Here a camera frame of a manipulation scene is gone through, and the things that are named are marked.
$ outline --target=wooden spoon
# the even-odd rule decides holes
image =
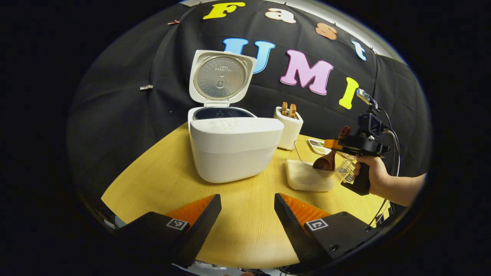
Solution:
[[[351,128],[348,126],[345,126],[341,132],[339,133],[338,139],[343,138],[345,135],[349,135],[351,132]],[[324,155],[322,157],[319,157],[314,164],[312,165],[313,168],[316,169],[321,169],[321,170],[329,170],[329,171],[334,171],[336,169],[336,161],[335,157],[336,156],[336,151],[331,150],[327,155]]]

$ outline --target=hand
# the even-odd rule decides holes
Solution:
[[[353,179],[360,174],[361,163],[370,166],[368,178],[370,180],[370,193],[379,195],[379,191],[387,189],[390,185],[390,175],[387,173],[385,164],[378,156],[356,155],[355,169],[353,171]]]

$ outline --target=orange part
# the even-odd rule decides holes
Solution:
[[[187,221],[191,227],[196,220],[201,216],[201,213],[205,210],[206,206],[212,201],[216,194],[198,199],[197,201],[186,204],[180,208],[174,209],[164,216],[171,217],[180,221]]]
[[[323,217],[330,216],[328,212],[312,206],[308,203],[300,201],[294,197],[279,193],[283,200],[286,202],[290,210],[299,221],[300,225],[303,227],[307,221],[313,221],[321,219]]]
[[[338,144],[338,139],[324,140],[324,148],[342,150],[343,147]]]

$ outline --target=letter m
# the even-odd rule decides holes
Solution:
[[[298,75],[300,86],[306,87],[312,79],[313,83],[309,86],[310,91],[326,95],[327,79],[329,73],[334,68],[330,63],[319,60],[312,68],[308,65],[305,54],[295,50],[287,50],[286,53],[290,56],[290,62],[286,69],[286,74],[280,78],[280,81],[288,85],[296,85],[297,80],[295,75]]]

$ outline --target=yellow table surface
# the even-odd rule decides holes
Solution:
[[[299,140],[310,137],[300,135]],[[197,260],[238,268],[273,268],[298,263],[274,211],[274,194],[284,193],[328,213],[348,212],[369,223],[383,199],[359,196],[336,185],[329,192],[297,191],[288,185],[285,161],[295,150],[276,149],[260,174],[230,183],[214,184],[198,175],[192,158],[188,124],[161,139],[109,186],[102,201],[125,223],[153,211],[165,214],[205,196],[218,193],[222,210]],[[302,153],[302,158],[312,150]],[[336,155],[336,164],[340,161]]]

